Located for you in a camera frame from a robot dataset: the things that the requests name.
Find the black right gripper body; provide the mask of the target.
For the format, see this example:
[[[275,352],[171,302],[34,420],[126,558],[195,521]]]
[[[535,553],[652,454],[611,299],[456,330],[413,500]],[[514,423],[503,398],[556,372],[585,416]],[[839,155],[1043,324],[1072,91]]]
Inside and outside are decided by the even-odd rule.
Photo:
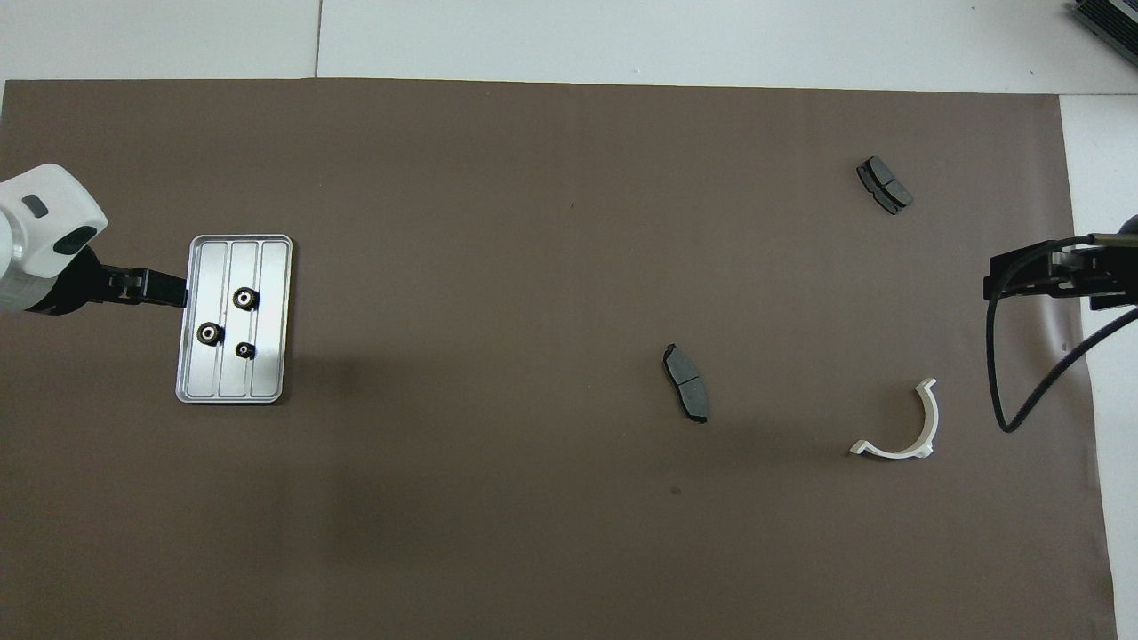
[[[1125,304],[1137,305],[1137,215],[1125,220],[1118,231],[1119,235],[1130,236],[1125,247],[1120,251],[1120,279],[1125,289]]]

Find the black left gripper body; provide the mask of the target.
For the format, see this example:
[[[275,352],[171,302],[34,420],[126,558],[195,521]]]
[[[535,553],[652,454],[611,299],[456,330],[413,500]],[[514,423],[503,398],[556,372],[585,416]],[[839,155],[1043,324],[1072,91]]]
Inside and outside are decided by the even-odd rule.
[[[109,272],[96,252],[85,247],[71,260],[67,268],[53,280],[43,300],[31,307],[36,315],[69,315],[88,303],[108,300]]]

